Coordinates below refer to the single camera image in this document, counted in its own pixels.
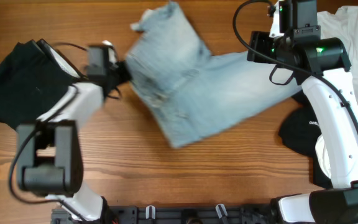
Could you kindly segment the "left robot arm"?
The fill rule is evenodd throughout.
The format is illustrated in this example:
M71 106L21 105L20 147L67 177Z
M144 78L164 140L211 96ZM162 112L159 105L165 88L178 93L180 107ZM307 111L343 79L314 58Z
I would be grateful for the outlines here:
M113 44L90 45L84 80L35 121L17 128L17 153L9 169L11 195L26 204L57 203L74 223L118 223L106 199L84 182L79 129L110 93L130 78L120 74Z

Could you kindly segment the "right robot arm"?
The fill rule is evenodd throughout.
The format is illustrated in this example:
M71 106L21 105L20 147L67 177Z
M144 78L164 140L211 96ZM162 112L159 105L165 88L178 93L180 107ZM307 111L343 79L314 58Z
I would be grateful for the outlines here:
M358 106L343 42L321 36L315 1L268 4L270 32L253 32L248 60L287 68L310 102L331 168L332 188L277 198L281 223L358 223Z

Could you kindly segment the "light blue denim jeans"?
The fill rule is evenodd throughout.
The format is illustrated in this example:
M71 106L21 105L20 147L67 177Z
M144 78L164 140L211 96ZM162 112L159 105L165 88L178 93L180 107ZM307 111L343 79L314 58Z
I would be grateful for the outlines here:
M132 88L152 112L171 147L220 133L300 91L291 71L247 60L247 53L213 55L170 1L131 25L140 32L128 51Z

